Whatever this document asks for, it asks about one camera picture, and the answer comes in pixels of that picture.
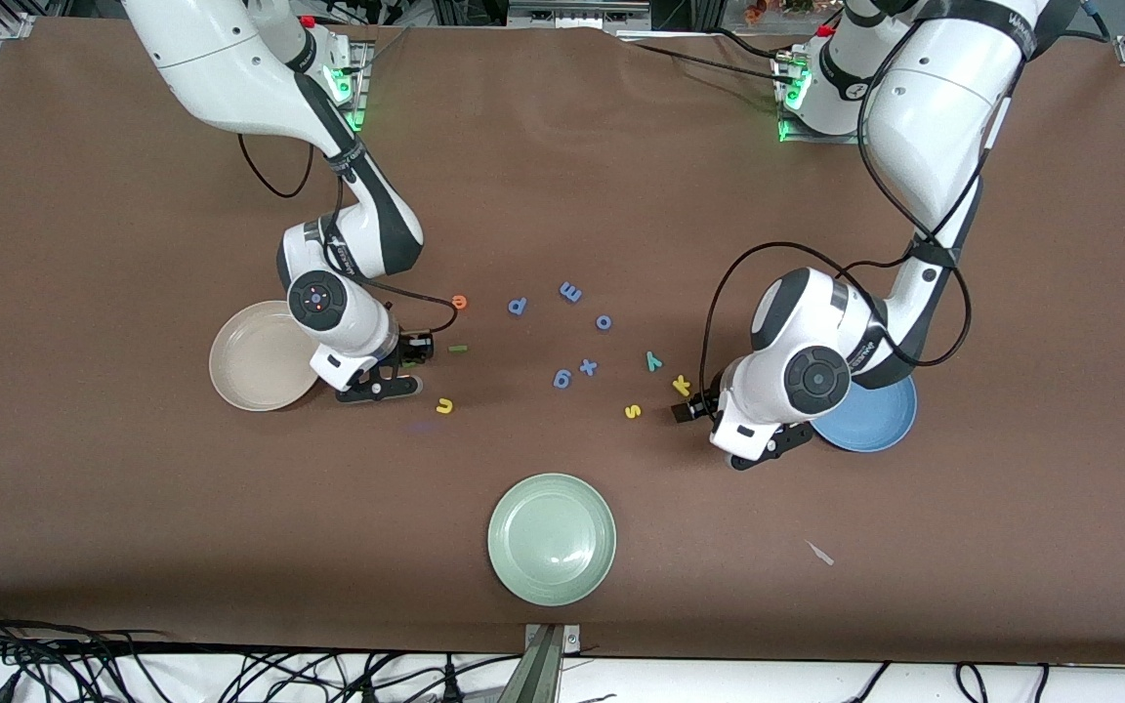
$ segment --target cable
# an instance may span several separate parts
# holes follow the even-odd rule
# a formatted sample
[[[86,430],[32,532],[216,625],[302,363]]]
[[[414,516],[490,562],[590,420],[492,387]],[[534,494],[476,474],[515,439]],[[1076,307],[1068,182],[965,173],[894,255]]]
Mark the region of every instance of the cable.
[[[270,656],[269,657],[259,658],[259,657],[255,657],[255,655],[251,655],[249,651],[246,651],[246,654],[242,654],[241,657],[242,657],[242,660],[241,660],[241,673],[238,673],[238,675],[237,675],[237,677],[235,679],[233,679],[232,682],[228,682],[228,686],[225,686],[224,693],[219,694],[219,697],[216,699],[216,703],[235,703],[236,700],[237,700],[237,697],[238,697],[238,695],[242,695],[243,693],[245,693],[245,691],[250,688],[250,685],[252,685],[255,681],[258,681],[259,677],[262,677],[263,675],[267,675],[267,673],[269,670],[271,670],[273,667],[282,669],[286,673],[294,673],[294,672],[290,672],[290,669],[286,669],[285,667],[280,666],[281,663],[285,663],[286,659],[290,659],[291,657],[294,657],[294,655],[279,655],[278,657],[280,657],[280,658],[278,658],[274,663],[272,663],[270,660]],[[253,675],[249,679],[242,682],[242,677],[249,675],[249,673],[251,670],[253,670],[253,668],[254,668],[254,667],[249,667],[248,668],[245,666],[246,661],[251,660],[251,659],[255,660],[255,663],[262,664],[263,665],[263,670],[260,670],[259,673],[255,673],[255,675]]]
[[[1048,685],[1048,664],[1040,665],[1040,684],[1035,686],[1035,695],[1032,697],[1032,703],[1040,703],[1040,699],[1044,695],[1044,686]]]
[[[734,40],[734,43],[736,43],[737,46],[740,46],[740,48],[744,48],[745,52],[749,52],[750,54],[754,54],[755,56],[762,56],[764,58],[774,58],[775,57],[776,49],[773,49],[773,52],[767,52],[767,49],[758,48],[758,46],[754,46],[753,44],[747,43],[747,40],[741,39],[741,37],[737,35],[737,33],[728,30],[728,28],[723,28],[721,26],[714,26],[714,27],[706,28],[706,30],[702,30],[702,31],[704,31],[706,34],[719,34],[719,35],[722,35],[722,36],[727,36],[728,39]]]
[[[862,687],[862,693],[858,693],[856,697],[849,699],[848,703],[863,703],[865,702],[867,695],[871,695],[871,691],[875,690],[875,684],[879,684],[880,677],[884,675],[884,672],[892,666],[892,663],[880,664],[879,668],[875,669],[874,675],[871,675],[870,679],[866,679],[866,685]]]
[[[254,164],[254,160],[250,157],[250,152],[246,151],[246,138],[244,134],[237,134],[237,146],[241,146],[241,156],[245,157],[246,165],[250,166],[251,172],[254,172],[259,182],[261,182],[263,187],[271,191],[271,195],[276,197],[286,197],[287,199],[287,197],[297,196],[300,191],[303,191],[303,188],[307,186],[307,179],[312,178],[312,164],[315,163],[315,145],[313,144],[307,144],[307,171],[303,173],[303,180],[299,180],[298,188],[295,188],[289,192],[277,190],[277,187],[273,187],[272,183],[268,182],[267,178],[263,178],[262,173],[259,173],[259,166]]]
[[[1062,34],[1060,34],[1058,36],[1077,36],[1077,37],[1079,37],[1079,39],[1099,40],[1099,43],[1101,43],[1101,44],[1108,44],[1108,43],[1110,43],[1109,39],[1106,39],[1106,37],[1101,36],[1101,35],[1091,34],[1091,33],[1088,33],[1088,31],[1080,31],[1077,28],[1068,28],[1068,30],[1063,30]]]
[[[754,71],[754,70],[750,70],[750,69],[742,69],[740,66],[732,66],[732,65],[730,65],[730,63],[711,62],[710,58],[701,58],[701,57],[691,56],[691,55],[687,55],[687,54],[680,54],[678,52],[670,52],[670,49],[668,49],[668,48],[658,48],[657,46],[649,46],[649,45],[639,44],[639,43],[633,43],[632,45],[633,46],[638,46],[638,48],[644,48],[647,52],[652,52],[652,53],[656,53],[656,54],[663,54],[665,56],[674,56],[676,58],[683,58],[683,60],[685,60],[685,62],[701,63],[701,65],[714,66],[716,69],[723,69],[724,71],[734,71],[734,72],[737,72],[737,74],[745,74],[745,75],[765,78],[767,80],[775,81],[775,83],[793,83],[793,79],[791,79],[790,76],[766,74],[766,72],[763,72],[763,71]]]
[[[318,688],[325,691],[325,694],[327,693],[328,688],[336,688],[336,685],[331,684],[330,682],[326,682],[321,677],[307,676],[307,672],[309,670],[317,672],[318,670],[317,667],[321,666],[321,664],[326,663],[330,659],[335,659],[339,656],[340,651],[334,650],[330,651],[326,655],[323,655],[322,657],[316,657],[314,660],[312,660],[310,664],[307,664],[307,666],[300,668],[298,672],[295,672],[292,676],[289,676],[286,679],[277,681],[276,684],[268,686],[268,695],[267,697],[263,697],[263,703],[270,703],[270,700],[276,699],[277,695],[280,694],[280,692],[284,691],[289,685],[297,685],[297,684],[315,685],[318,686]]]
[[[356,693],[372,691],[375,688],[375,686],[371,686],[372,677],[378,675],[380,669],[385,668],[387,664],[393,663],[394,659],[404,657],[404,651],[393,651],[393,654],[385,655],[385,658],[376,664],[371,664],[371,658],[376,656],[376,652],[372,651],[372,654],[367,655],[367,659],[362,663],[362,675],[349,684],[341,686],[341,690],[335,695],[332,695],[330,700],[334,700],[334,702],[335,700],[351,700]]]
[[[406,36],[406,33],[410,31],[412,28],[414,28],[414,27],[408,27],[408,26],[407,27],[403,27],[403,30],[398,31],[397,36],[393,37],[393,39],[389,39],[388,44],[385,44],[385,48],[375,48],[372,46],[372,52],[374,53],[371,54],[370,62],[362,63],[361,66],[349,66],[349,67],[341,69],[341,75],[353,75],[353,74],[357,74],[357,72],[359,72],[359,71],[367,71],[367,69],[369,69],[371,66],[371,63],[376,63],[376,58],[379,58],[380,56],[382,56],[385,54],[385,52],[388,52],[389,46],[393,46],[394,44],[397,44],[397,40],[402,39],[402,37]]]
[[[974,675],[974,682],[979,684],[979,699],[975,699],[972,692],[966,688],[966,685],[961,681],[961,672],[963,669],[970,669]],[[961,694],[965,695],[970,703],[988,703],[988,687],[983,685],[983,676],[979,673],[979,667],[971,663],[956,663],[954,664],[954,681],[957,682],[957,690]]]
[[[75,634],[79,637],[88,638],[91,645],[97,646],[100,651],[94,651],[92,658],[98,659],[102,664],[101,670],[98,675],[93,675],[93,668],[90,666],[89,658],[91,655],[88,650],[82,651],[80,655],[80,663],[86,667],[86,673],[90,675],[90,679],[86,681],[76,672],[75,667],[69,663],[66,655],[63,655],[60,649],[63,648],[62,641],[45,641],[45,640],[29,640],[22,634],[18,634],[14,631],[22,632],[26,629],[46,629],[46,631],[60,632],[65,634]],[[0,655],[3,658],[3,664],[10,663],[8,660],[9,656],[17,659],[17,666],[19,670],[26,673],[28,677],[36,681],[37,684],[43,685],[46,700],[52,700],[58,697],[57,691],[50,685],[48,681],[43,672],[43,664],[50,664],[50,666],[58,666],[68,673],[69,676],[74,679],[78,691],[80,691],[81,700],[102,700],[102,691],[98,685],[98,677],[107,675],[111,677],[112,684],[120,690],[120,694],[126,699],[128,703],[135,703],[133,695],[128,691],[128,686],[124,683],[124,676],[120,673],[119,664],[116,661],[115,655],[108,643],[111,640],[108,639],[108,634],[115,634],[124,637],[128,642],[129,652],[133,655],[134,659],[137,660],[137,666],[143,669],[144,675],[147,679],[151,679],[152,685],[155,686],[155,691],[160,694],[160,697],[168,700],[166,695],[160,690],[158,682],[153,681],[151,672],[142,663],[142,659],[137,658],[137,651],[135,651],[133,643],[130,643],[129,631],[90,631],[90,629],[74,627],[74,625],[60,625],[55,623],[43,622],[43,620],[9,620],[0,619]],[[37,670],[34,672],[28,667],[35,667]]]
[[[411,681],[413,677],[421,677],[424,675],[429,675],[429,673],[438,673],[438,675],[443,675],[443,673],[446,673],[446,669],[443,669],[442,667],[429,667],[425,669],[420,669],[418,672],[412,673],[412,675],[395,677],[395,679],[393,681],[384,682],[384,684],[372,685],[370,686],[370,688],[372,691],[379,691],[380,688],[388,688],[389,686],[393,685],[406,684],[406,682]]]
[[[415,700],[420,700],[421,697],[423,697],[423,695],[425,693],[428,693],[429,691],[432,691],[433,688],[436,688],[438,685],[446,684],[446,682],[449,681],[449,679],[451,679],[451,678],[454,679],[454,681],[457,681],[457,678],[459,676],[465,675],[465,673],[468,673],[471,669],[478,669],[480,667],[487,667],[488,664],[508,663],[508,660],[519,659],[520,657],[522,657],[522,655],[505,655],[505,657],[494,657],[492,659],[485,659],[483,663],[468,664],[468,666],[466,666],[466,667],[461,667],[459,669],[456,669],[454,675],[439,677],[439,679],[433,681],[432,684],[425,685],[424,688],[418,690],[414,695],[411,695],[411,697],[408,697],[406,700],[403,700],[403,703],[414,703]]]
[[[1097,31],[1101,33],[1102,37],[1106,37],[1107,43],[1112,40],[1114,36],[1110,34],[1110,30],[1108,30],[1108,26],[1106,26],[1106,20],[1101,18],[1101,13],[1094,12],[1091,15],[1092,21],[1097,22]]]
[[[322,228],[321,235],[321,249],[324,250],[324,262],[333,270],[338,271],[339,274],[350,279],[353,283],[358,285],[370,285],[372,288],[379,288],[385,290],[385,292],[393,292],[394,295],[402,295],[404,298],[422,299],[424,303],[433,303],[436,306],[446,306],[450,308],[450,319],[446,321],[446,324],[440,326],[434,326],[428,331],[429,334],[438,334],[446,332],[450,328],[450,325],[454,324],[454,321],[459,319],[459,308],[454,306],[454,303],[450,299],[433,298],[432,295],[424,295],[423,292],[411,292],[411,290],[404,290],[402,288],[395,288],[393,285],[384,285],[380,281],[371,280],[366,276],[361,276],[358,272],[348,272],[343,267],[336,265],[334,260],[332,260],[331,250],[331,231],[336,228],[336,217],[341,211],[341,204],[344,199],[344,181],[341,180],[339,175],[336,178],[336,205],[332,208],[332,215],[330,217],[330,223],[327,226]]]
[[[842,11],[843,10],[836,10],[836,12],[831,13],[831,17],[822,19],[821,26],[831,26],[831,22],[834,22],[834,21],[836,21],[836,19],[840,18],[840,12]],[[740,48],[744,48],[745,52],[749,52],[750,54],[754,54],[755,56],[762,56],[763,58],[775,58],[776,54],[778,54],[781,52],[786,52],[786,49],[793,48],[793,45],[791,45],[791,44],[781,46],[780,48],[770,48],[770,49],[767,49],[767,48],[758,48],[758,46],[754,46],[753,44],[747,43],[747,40],[742,39],[742,37],[740,35],[737,35],[737,33],[734,33],[734,31],[729,30],[728,28],[723,28],[721,26],[714,26],[714,27],[710,27],[710,28],[704,28],[704,30],[701,30],[701,31],[704,31],[705,34],[719,34],[719,35],[722,35],[722,36],[727,36],[728,39],[734,40],[734,43],[736,43],[737,46],[740,46]]]
[[[146,677],[146,681],[151,684],[151,688],[155,690],[155,693],[159,694],[160,699],[164,700],[164,703],[173,703],[168,697],[168,694],[164,693],[164,690],[161,688],[159,682],[155,681],[155,677],[151,674],[151,669],[146,668],[146,664],[143,663],[142,657],[138,657],[137,647],[134,646],[133,637],[124,634],[124,639],[126,643],[129,645],[130,657],[133,657],[134,663],[137,663],[137,667],[142,669],[142,675]]]

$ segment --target black cable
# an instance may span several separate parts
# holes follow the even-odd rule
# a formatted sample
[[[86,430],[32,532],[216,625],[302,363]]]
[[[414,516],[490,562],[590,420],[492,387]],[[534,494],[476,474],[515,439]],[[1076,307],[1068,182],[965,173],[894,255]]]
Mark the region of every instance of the black cable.
[[[86,637],[88,638],[89,641],[91,641],[91,643],[98,645],[99,649],[101,649],[102,651],[102,655],[93,655],[93,657],[97,658],[99,663],[102,664],[102,672],[106,672],[107,675],[111,677],[114,684],[116,684],[117,688],[119,688],[122,694],[125,695],[125,699],[128,700],[128,702],[126,703],[134,703],[133,695],[129,694],[129,691],[128,688],[126,688],[126,685],[124,683],[124,675],[120,673],[119,664],[116,663],[115,655],[112,655],[111,649],[108,648],[108,643],[110,643],[111,641],[107,639],[108,634],[123,637],[125,639],[125,645],[128,646],[130,657],[133,657],[135,663],[137,663],[137,667],[142,669],[144,677],[146,677],[146,681],[151,682],[153,690],[155,690],[155,692],[159,693],[160,697],[163,699],[165,703],[171,703],[171,700],[168,697],[168,695],[165,695],[164,692],[162,692],[162,690],[160,688],[160,685],[155,681],[155,677],[153,677],[151,672],[146,668],[146,666],[144,666],[142,658],[138,657],[133,637],[130,637],[130,633],[133,632],[153,632],[153,631],[90,631],[90,629],[81,627],[55,624],[55,623],[44,622],[44,620],[0,619],[0,632],[3,632],[4,634],[15,637],[11,631],[25,631],[26,629],[45,629],[45,631],[62,632],[65,634]],[[86,661],[86,659],[88,658],[89,655],[82,658],[82,663],[86,664],[86,670],[92,673],[92,669],[88,666],[88,663]]]
[[[1092,21],[1097,22],[1097,31],[1101,33],[1102,37],[1106,37],[1107,43],[1114,38],[1110,31],[1108,31],[1108,26],[1106,24],[1106,20],[1101,18],[1101,13],[1094,12]]]
[[[1101,35],[1092,34],[1090,31],[1080,31],[1077,28],[1068,28],[1068,30],[1062,30],[1062,34],[1060,34],[1059,36],[1077,36],[1079,37],[1079,39],[1098,40],[1101,44],[1110,43],[1109,39],[1106,39],[1106,37]]]
[[[303,188],[307,186],[307,179],[312,178],[312,164],[315,163],[315,146],[312,144],[307,144],[307,171],[303,173],[303,180],[298,181],[298,188],[295,188],[289,192],[277,190],[277,187],[269,183],[268,179],[263,178],[263,174],[259,172],[259,166],[256,166],[254,160],[250,157],[250,151],[246,151],[246,138],[244,134],[237,134],[237,146],[241,147],[241,156],[245,157],[246,165],[250,166],[251,172],[254,172],[259,182],[261,182],[263,187],[271,191],[271,195],[276,197],[286,197],[287,199],[287,197],[297,196],[300,191],[303,191]]]
[[[370,688],[372,691],[379,691],[380,688],[388,688],[389,686],[393,686],[393,685],[406,684],[406,682],[410,682],[413,677],[421,677],[421,676],[424,676],[424,675],[430,675],[430,673],[438,673],[438,675],[443,675],[443,673],[446,673],[446,669],[443,669],[442,667],[429,667],[429,668],[425,668],[425,669],[420,669],[418,672],[412,673],[412,675],[406,675],[406,676],[403,676],[403,677],[395,677],[395,679],[393,679],[393,681],[384,682],[384,684],[372,685],[372,686],[370,686]]]
[[[1035,695],[1032,697],[1032,703],[1040,703],[1040,699],[1044,695],[1044,686],[1048,685],[1048,664],[1040,665],[1040,684],[1035,686]]]
[[[724,71],[734,71],[734,72],[737,72],[737,74],[745,74],[745,75],[765,78],[767,80],[775,81],[775,83],[785,83],[785,84],[786,83],[793,83],[793,79],[791,79],[790,76],[773,75],[773,74],[767,74],[767,72],[763,72],[763,71],[754,71],[754,70],[750,70],[750,69],[742,69],[740,66],[732,66],[732,65],[730,65],[730,63],[711,62],[710,58],[701,58],[701,57],[691,56],[691,55],[687,55],[687,54],[680,54],[678,52],[670,52],[670,49],[668,49],[668,48],[658,48],[657,46],[645,45],[645,44],[639,43],[638,40],[634,40],[632,45],[633,46],[639,46],[639,48],[644,48],[647,52],[652,52],[652,53],[656,53],[656,54],[663,54],[663,55],[666,55],[666,56],[674,56],[676,58],[683,58],[683,60],[685,60],[685,62],[702,63],[702,65],[714,66],[716,69],[723,69]]]
[[[727,36],[728,39],[731,39],[732,43],[736,43],[737,46],[740,46],[740,48],[744,48],[745,52],[749,52],[750,54],[754,54],[755,56],[762,56],[764,58],[774,58],[775,57],[775,52],[774,51],[773,52],[767,52],[766,48],[758,48],[758,46],[754,46],[753,44],[747,43],[747,40],[741,39],[740,35],[737,35],[737,33],[734,33],[734,31],[729,30],[728,28],[723,28],[721,26],[713,26],[713,27],[710,27],[710,28],[704,28],[704,30],[701,30],[701,31],[704,31],[706,34],[719,34],[719,35],[722,35],[722,36]]]
[[[346,67],[343,67],[343,69],[341,69],[341,75],[353,75],[353,74],[357,74],[357,72],[367,71],[367,69],[371,67],[371,63],[376,63],[376,60],[380,58],[380,56],[382,56],[385,53],[387,53],[389,48],[393,48],[393,45],[397,44],[398,39],[402,39],[402,37],[406,36],[406,34],[410,30],[412,30],[412,28],[415,28],[415,27],[410,27],[410,26],[403,27],[403,30],[398,31],[397,36],[394,36],[393,39],[389,39],[388,44],[385,44],[384,48],[379,48],[379,46],[376,46],[376,48],[374,48],[375,53],[371,54],[370,62],[362,63],[361,66],[346,66]]]
[[[336,650],[330,651],[328,654],[323,655],[322,657],[316,657],[309,664],[307,664],[307,666],[305,666],[305,667],[298,669],[298,672],[294,673],[292,676],[286,677],[285,679],[280,679],[280,681],[273,682],[272,685],[268,686],[268,695],[267,695],[267,697],[263,697],[263,703],[270,703],[272,699],[276,699],[277,695],[279,695],[280,692],[284,691],[285,688],[287,688],[287,686],[289,686],[289,685],[313,685],[313,686],[317,686],[317,688],[321,688],[322,691],[324,691],[325,699],[327,699],[326,694],[330,691],[330,688],[338,688],[338,685],[332,684],[332,682],[326,682],[326,681],[322,679],[321,677],[317,677],[318,666],[321,666],[321,664],[326,663],[330,659],[335,659],[339,656],[340,656],[340,651],[336,651]],[[307,672],[309,672],[309,670],[315,670],[316,672],[316,676],[315,677],[307,676]]]
[[[439,677],[439,679],[433,681],[432,684],[425,685],[424,688],[418,690],[414,695],[411,695],[411,697],[403,700],[403,703],[414,703],[415,700],[420,700],[421,697],[423,697],[425,693],[432,691],[433,688],[436,688],[438,685],[446,684],[446,682],[450,679],[457,681],[459,676],[465,675],[466,672],[470,672],[471,669],[487,667],[488,664],[508,663],[508,660],[519,659],[520,657],[522,657],[522,655],[505,655],[505,657],[494,657],[492,659],[485,659],[483,663],[468,664],[468,666],[466,667],[456,669],[456,672],[452,673],[452,675]]]
[[[974,674],[974,682],[979,684],[979,699],[975,699],[972,692],[966,688],[966,685],[961,681],[961,672],[963,669],[970,669]],[[965,695],[970,703],[988,703],[988,687],[983,685],[983,676],[979,673],[979,667],[971,663],[956,663],[954,664],[954,681],[957,682],[957,690],[961,694]]]
[[[267,673],[270,672],[272,668],[279,668],[279,669],[284,670],[285,673],[292,673],[292,672],[290,672],[290,669],[286,669],[285,667],[281,667],[280,664],[285,663],[286,659],[290,659],[290,658],[296,657],[296,655],[279,655],[278,657],[280,657],[280,658],[278,658],[274,663],[272,660],[270,660],[270,657],[271,657],[271,655],[269,655],[269,657],[260,658],[260,657],[258,657],[258,655],[251,655],[249,651],[245,651],[245,654],[242,654],[242,658],[244,658],[244,659],[242,659],[242,663],[241,663],[242,664],[241,674],[237,675],[237,677],[235,679],[233,679],[232,682],[228,682],[228,686],[224,690],[224,693],[219,694],[219,697],[216,700],[216,703],[236,703],[236,700],[243,693],[245,693],[246,690],[250,688],[250,685],[252,685],[255,681],[259,681],[260,677],[263,677],[263,675],[267,675]],[[251,670],[254,670],[254,667],[245,668],[245,660],[246,659],[253,659],[254,663],[262,664],[263,668],[262,668],[262,670],[259,670],[258,673],[255,673],[249,679],[242,682],[242,677],[249,675],[249,673]]]
[[[43,685],[46,692],[48,692],[48,694],[56,695],[57,697],[58,691],[55,691],[54,686],[51,685],[48,681],[46,681],[46,677],[43,675],[43,673],[40,673],[42,663],[54,664],[54,666],[63,668],[63,672],[68,673],[68,676],[72,677],[72,682],[74,682],[74,684],[76,685],[78,691],[81,691],[82,700],[84,697],[88,697],[89,700],[93,700],[93,702],[101,703],[102,700],[106,699],[102,695],[102,691],[94,688],[91,682],[88,682],[86,681],[84,677],[81,677],[80,672],[76,672],[76,668],[72,666],[72,664],[69,663],[66,658],[63,658],[61,655],[55,654],[55,651],[51,650],[48,647],[46,647],[46,645],[40,643],[39,641],[36,640],[26,640],[26,638],[19,638],[15,636],[9,637],[1,634],[0,634],[0,643],[12,645],[17,649],[17,651],[15,651],[15,657],[17,657],[18,660],[17,666],[19,667],[19,670],[26,673],[26,675],[32,679],[36,681],[37,684]],[[4,648],[3,657],[6,656],[6,651],[8,651],[8,649]],[[21,654],[21,651],[26,651],[33,657],[27,660],[21,659],[19,658],[19,654]],[[35,673],[28,669],[28,664],[39,667],[39,672]]]
[[[863,703],[871,695],[871,691],[875,690],[875,684],[879,684],[880,677],[884,675],[884,672],[892,666],[892,663],[880,664],[879,668],[875,669],[874,675],[871,675],[870,679],[866,679],[866,685],[862,687],[862,693],[858,693],[856,697],[849,699],[848,703]]]
[[[338,691],[336,694],[332,695],[330,702],[338,702],[339,700],[351,700],[353,699],[353,694],[356,693],[374,690],[375,686],[371,686],[372,677],[378,675],[378,673],[380,673],[380,669],[385,668],[385,666],[388,666],[389,663],[393,663],[393,660],[404,657],[404,655],[405,651],[393,651],[393,654],[385,655],[385,658],[380,659],[378,663],[371,664],[371,658],[376,656],[376,652],[371,651],[371,654],[367,655],[367,659],[363,660],[362,663],[362,675],[357,677],[357,679],[349,682],[349,684],[346,684],[346,682],[343,681],[343,686],[341,686],[341,690]]]
[[[380,281],[378,280],[371,280],[370,278],[363,277],[358,272],[348,272],[346,270],[344,270],[343,267],[336,265],[334,260],[332,260],[331,232],[335,231],[336,228],[336,217],[338,214],[341,211],[341,204],[343,202],[343,199],[344,199],[344,181],[341,180],[341,177],[338,177],[336,205],[334,206],[334,208],[332,208],[332,215],[330,217],[330,222],[327,223],[327,226],[325,226],[322,229],[321,234],[322,237],[321,249],[324,250],[324,262],[333,271],[338,271],[339,274],[352,280],[353,283],[370,285],[372,288],[379,288],[380,290],[385,290],[385,292],[393,292],[394,295],[402,295],[402,297],[404,298],[422,299],[424,303],[433,303],[436,304],[436,306],[449,307],[450,319],[446,321],[446,324],[442,324],[440,326],[434,326],[434,328],[429,330],[428,333],[438,334],[441,332],[446,332],[446,330],[449,330],[450,325],[454,324],[454,321],[459,319],[459,308],[454,306],[454,303],[452,303],[451,299],[433,298],[432,295],[424,295],[423,292],[411,292],[411,290],[403,290],[402,288],[395,288],[393,285],[380,283]]]

